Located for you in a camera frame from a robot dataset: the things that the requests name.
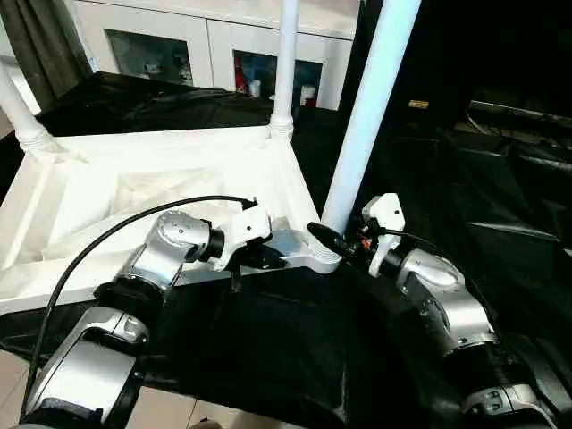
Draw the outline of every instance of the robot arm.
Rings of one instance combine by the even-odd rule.
[[[555,428],[540,407],[526,369],[502,346],[460,270],[444,257],[401,243],[396,234],[403,230],[405,219],[397,195],[374,198],[362,217],[365,226],[356,243],[347,243],[316,223],[308,230],[332,251],[366,267],[373,277],[382,275],[395,282],[414,304],[424,319],[424,334],[442,360],[444,375],[463,398],[462,411],[489,423],[532,411]]]
[[[161,214],[43,368],[19,427],[124,427],[143,382],[139,356],[182,265],[202,261],[221,271],[237,250],[270,235],[261,206],[219,228],[180,211]]]

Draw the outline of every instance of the white cabinet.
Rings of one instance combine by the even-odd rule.
[[[101,71],[230,91],[242,82],[273,94],[281,0],[75,4]],[[357,14],[358,0],[301,1],[294,104],[314,92],[318,107],[338,108]]]
[[[133,7],[76,2],[99,70],[212,87],[206,20]]]
[[[235,69],[238,67],[247,75],[248,81],[262,81],[264,96],[265,83],[273,85],[280,31],[211,20],[207,25],[214,85],[236,90]],[[337,109],[350,50],[349,40],[298,34],[295,92],[304,85],[313,86],[317,90],[318,107]]]

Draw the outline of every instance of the red component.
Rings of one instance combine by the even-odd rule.
[[[369,250],[370,248],[372,248],[372,241],[371,239],[363,238],[361,240],[361,245],[364,247],[365,250]]]
[[[236,84],[236,92],[241,94],[248,93],[247,78],[244,77],[242,72],[242,61],[239,56],[234,57],[234,82]]]

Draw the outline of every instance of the tiled floor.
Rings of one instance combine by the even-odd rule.
[[[0,429],[7,429],[17,422],[27,368],[27,362],[0,351]],[[149,388],[143,388],[139,392],[139,400],[127,427],[186,429],[205,417],[219,422],[223,429],[299,428],[234,408]]]
[[[0,139],[13,130],[12,124],[2,109],[0,109]]]

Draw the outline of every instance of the bottle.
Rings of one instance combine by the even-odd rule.
[[[300,90],[300,105],[315,107],[315,87],[304,85]]]
[[[260,86],[262,83],[258,79],[253,79],[248,84],[248,93],[251,97],[260,97]]]

